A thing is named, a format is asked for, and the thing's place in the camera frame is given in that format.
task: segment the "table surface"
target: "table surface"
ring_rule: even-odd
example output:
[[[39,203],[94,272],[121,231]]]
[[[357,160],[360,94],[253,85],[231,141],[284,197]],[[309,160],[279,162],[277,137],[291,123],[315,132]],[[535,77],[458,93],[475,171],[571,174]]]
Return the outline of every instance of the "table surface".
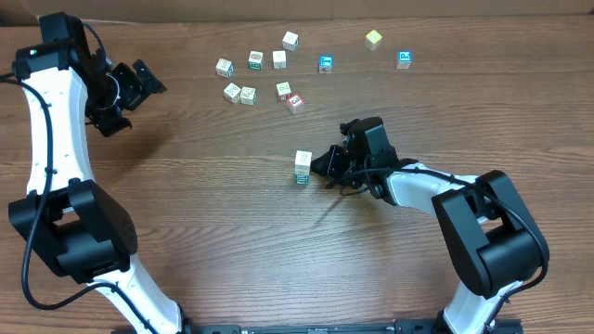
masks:
[[[383,35],[364,47],[372,29]],[[434,317],[458,284],[431,216],[369,194],[341,198],[293,181],[296,150],[339,144],[339,123],[381,116],[400,157],[452,173],[506,172],[550,246],[537,288],[502,311],[527,333],[589,333],[594,325],[594,19],[386,19],[105,25],[111,57],[146,61],[167,86],[129,115],[134,128],[88,129],[97,182],[129,211],[139,256],[162,290],[199,324],[299,325]],[[300,45],[272,69],[285,31]],[[38,28],[0,29],[0,64],[41,42]],[[97,44],[89,39],[90,45]],[[395,69],[398,49],[413,52]],[[248,69],[250,51],[263,71]],[[317,73],[321,54],[332,74]],[[257,89],[256,106],[223,96]],[[275,98],[288,81],[303,96],[293,116]],[[105,333],[126,325],[96,293],[54,312],[33,309],[19,284],[24,241],[6,206],[31,168],[28,107],[0,85],[0,332]],[[36,256],[33,294],[61,300],[81,287]]]

